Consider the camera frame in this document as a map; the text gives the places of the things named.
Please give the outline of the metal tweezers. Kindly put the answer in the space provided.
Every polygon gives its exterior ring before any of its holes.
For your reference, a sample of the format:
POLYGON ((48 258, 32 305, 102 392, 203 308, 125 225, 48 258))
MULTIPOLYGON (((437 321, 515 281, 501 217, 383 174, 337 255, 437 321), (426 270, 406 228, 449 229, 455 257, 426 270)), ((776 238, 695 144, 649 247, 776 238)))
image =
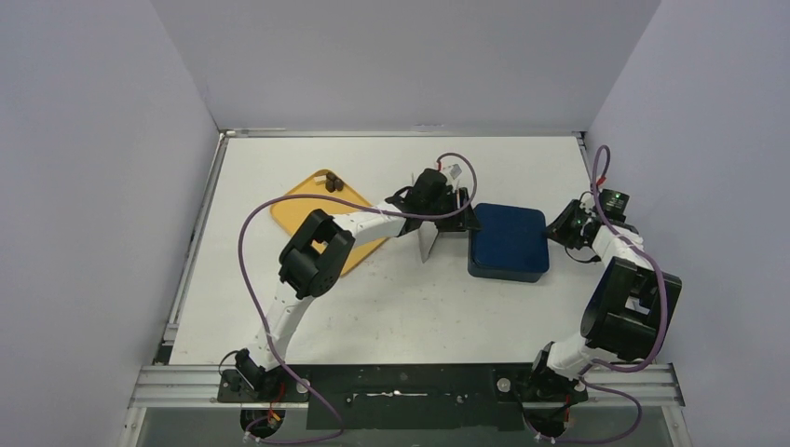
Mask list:
MULTIPOLYGON (((415 179, 409 197, 414 206, 413 213, 420 215, 438 214, 438 203, 444 188, 443 176, 436 169, 424 169, 415 179)), ((416 229, 420 259, 424 264, 438 237, 433 221, 419 221, 416 229)))

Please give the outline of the blue box lid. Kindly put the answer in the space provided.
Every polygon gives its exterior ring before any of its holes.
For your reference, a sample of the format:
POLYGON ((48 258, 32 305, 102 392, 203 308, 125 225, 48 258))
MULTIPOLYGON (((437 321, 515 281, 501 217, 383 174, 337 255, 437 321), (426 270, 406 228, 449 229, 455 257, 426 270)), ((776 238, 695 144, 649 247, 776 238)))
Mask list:
POLYGON ((481 228, 469 237, 467 270, 471 276, 536 283, 549 271, 542 211, 480 203, 474 212, 481 228))

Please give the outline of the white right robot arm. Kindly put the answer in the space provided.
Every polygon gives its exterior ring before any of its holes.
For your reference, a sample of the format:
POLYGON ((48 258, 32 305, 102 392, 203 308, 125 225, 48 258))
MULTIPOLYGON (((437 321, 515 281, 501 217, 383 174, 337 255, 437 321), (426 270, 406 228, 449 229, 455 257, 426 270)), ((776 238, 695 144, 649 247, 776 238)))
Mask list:
POLYGON ((631 371, 661 349, 681 278, 660 270, 644 240, 627 224, 629 196, 610 189, 572 200, 544 234, 567 250, 589 248, 605 270, 581 318, 579 332, 547 344, 527 373, 529 390, 548 399, 592 366, 631 371))

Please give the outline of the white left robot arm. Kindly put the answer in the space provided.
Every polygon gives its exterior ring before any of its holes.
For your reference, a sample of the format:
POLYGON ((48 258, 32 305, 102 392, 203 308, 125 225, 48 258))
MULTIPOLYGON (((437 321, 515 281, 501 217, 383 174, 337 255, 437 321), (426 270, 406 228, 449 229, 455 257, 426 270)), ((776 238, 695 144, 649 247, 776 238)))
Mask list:
POLYGON ((279 372, 289 343, 313 301, 340 279, 354 249, 383 238, 402 237, 432 222, 438 231, 475 228, 474 189, 460 187, 457 165, 427 168, 375 207, 331 215, 311 211, 279 255, 278 287, 268 307, 254 305, 262 320, 255 341, 235 356, 242 388, 256 400, 278 390, 279 372))

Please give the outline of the yellow tray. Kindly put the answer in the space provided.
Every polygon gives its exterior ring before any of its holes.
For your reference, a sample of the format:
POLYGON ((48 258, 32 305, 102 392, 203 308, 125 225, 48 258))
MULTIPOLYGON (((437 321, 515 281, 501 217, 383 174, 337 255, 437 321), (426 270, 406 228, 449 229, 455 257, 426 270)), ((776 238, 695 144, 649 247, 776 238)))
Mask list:
MULTIPOLYGON (((366 197, 357 192, 349 183, 346 183, 329 169, 319 169, 315 171, 286 193, 287 196, 300 194, 335 196, 350 203, 365 207, 372 207, 374 205, 368 201, 366 197)), ((356 209, 348 205, 328 200, 302 198, 285 200, 272 205, 270 207, 270 215, 289 236, 292 236, 301 226, 307 215, 315 209, 322 209, 330 215, 356 211, 356 209)), ((350 273, 386 241, 386 238, 379 238, 362 246, 355 246, 347 258, 341 276, 344 277, 350 273)))

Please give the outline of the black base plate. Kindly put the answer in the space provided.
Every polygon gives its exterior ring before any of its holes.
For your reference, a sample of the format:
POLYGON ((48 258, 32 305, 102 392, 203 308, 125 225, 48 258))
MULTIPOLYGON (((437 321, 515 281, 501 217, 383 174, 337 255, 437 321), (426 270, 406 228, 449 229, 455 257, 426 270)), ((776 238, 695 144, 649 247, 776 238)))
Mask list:
POLYGON ((295 365, 256 372, 222 372, 217 401, 238 403, 241 421, 265 421, 268 435, 288 410, 306 413, 306 429, 424 430, 524 423, 560 434, 571 406, 587 399, 574 383, 530 363, 295 365))

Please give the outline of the aluminium frame rail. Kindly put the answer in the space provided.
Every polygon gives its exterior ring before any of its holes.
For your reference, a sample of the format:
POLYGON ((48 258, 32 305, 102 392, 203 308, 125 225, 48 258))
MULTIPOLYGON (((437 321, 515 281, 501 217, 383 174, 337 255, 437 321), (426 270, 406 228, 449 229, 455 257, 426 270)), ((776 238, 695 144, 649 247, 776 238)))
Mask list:
POLYGON ((220 402, 220 377, 213 365, 143 366, 130 408, 266 409, 267 402, 220 402))

